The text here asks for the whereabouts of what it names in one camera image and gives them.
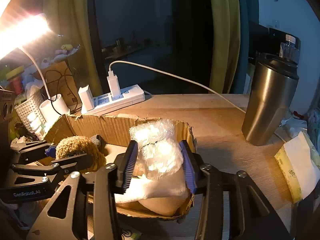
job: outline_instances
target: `bubble wrap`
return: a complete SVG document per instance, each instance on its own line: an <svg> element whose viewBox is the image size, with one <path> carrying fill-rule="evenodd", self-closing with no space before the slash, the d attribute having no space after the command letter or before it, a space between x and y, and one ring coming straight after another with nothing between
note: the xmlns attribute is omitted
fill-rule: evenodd
<svg viewBox="0 0 320 240"><path fill-rule="evenodd" d="M139 151L138 163L144 166L145 176L157 180L176 173L182 163L181 148L171 138L150 143Z"/></svg>
<svg viewBox="0 0 320 240"><path fill-rule="evenodd" d="M139 124L131 127L129 132L131 140L135 140L138 143L139 149L167 138L175 139L174 124L170 119Z"/></svg>

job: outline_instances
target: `green curtain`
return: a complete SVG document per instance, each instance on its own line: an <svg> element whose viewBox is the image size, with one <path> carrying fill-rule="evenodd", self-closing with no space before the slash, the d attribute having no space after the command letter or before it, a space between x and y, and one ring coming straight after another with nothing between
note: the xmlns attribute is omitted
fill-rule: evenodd
<svg viewBox="0 0 320 240"><path fill-rule="evenodd" d="M44 0L43 11L47 15L49 27L57 34L70 38L82 48L68 58L70 67L80 74L78 86L90 86L93 96L102 94L102 88L94 62L87 0Z"/></svg>
<svg viewBox="0 0 320 240"><path fill-rule="evenodd" d="M239 0L211 0L213 17L213 56L210 88L229 93L240 50Z"/></svg>

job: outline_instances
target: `white paper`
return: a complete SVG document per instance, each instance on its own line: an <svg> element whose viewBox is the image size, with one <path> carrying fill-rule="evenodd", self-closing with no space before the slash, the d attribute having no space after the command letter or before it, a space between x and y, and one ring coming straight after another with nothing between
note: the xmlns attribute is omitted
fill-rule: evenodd
<svg viewBox="0 0 320 240"><path fill-rule="evenodd" d="M284 144L284 150L291 162L305 199L320 179L320 170L311 160L310 147L302 132Z"/></svg>

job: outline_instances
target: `white basket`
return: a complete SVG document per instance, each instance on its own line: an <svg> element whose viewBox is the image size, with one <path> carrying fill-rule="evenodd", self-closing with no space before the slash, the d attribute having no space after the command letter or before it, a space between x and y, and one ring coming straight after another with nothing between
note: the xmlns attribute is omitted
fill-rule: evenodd
<svg viewBox="0 0 320 240"><path fill-rule="evenodd" d="M35 112L36 116L40 118L41 122L45 123L45 119L40 111L40 105L43 101L44 100L42 98L40 90L38 90L36 93L33 94L31 98L14 108L17 111L17 114L23 122L24 126L28 129L29 132L33 132L27 119L27 116L31 112Z"/></svg>

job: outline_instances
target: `metal bolt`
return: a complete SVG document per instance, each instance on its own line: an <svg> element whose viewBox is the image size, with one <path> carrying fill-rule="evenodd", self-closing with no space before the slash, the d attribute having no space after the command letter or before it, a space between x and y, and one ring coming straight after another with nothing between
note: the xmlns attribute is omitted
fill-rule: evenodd
<svg viewBox="0 0 320 240"><path fill-rule="evenodd" d="M211 164L204 164L201 168L205 171L209 171L209 170L211 170L212 165Z"/></svg>
<svg viewBox="0 0 320 240"><path fill-rule="evenodd" d="M115 169L117 167L117 165L114 164L114 163L108 163L105 167L108 170L113 170L113 169Z"/></svg>
<svg viewBox="0 0 320 240"><path fill-rule="evenodd" d="M241 178L245 178L246 176L248 176L248 174L245 171L238 171L237 175Z"/></svg>
<svg viewBox="0 0 320 240"><path fill-rule="evenodd" d="M79 171L73 171L70 174L70 177L73 178L73 179L75 179L75 178L77 178L79 176L80 176L80 172Z"/></svg>

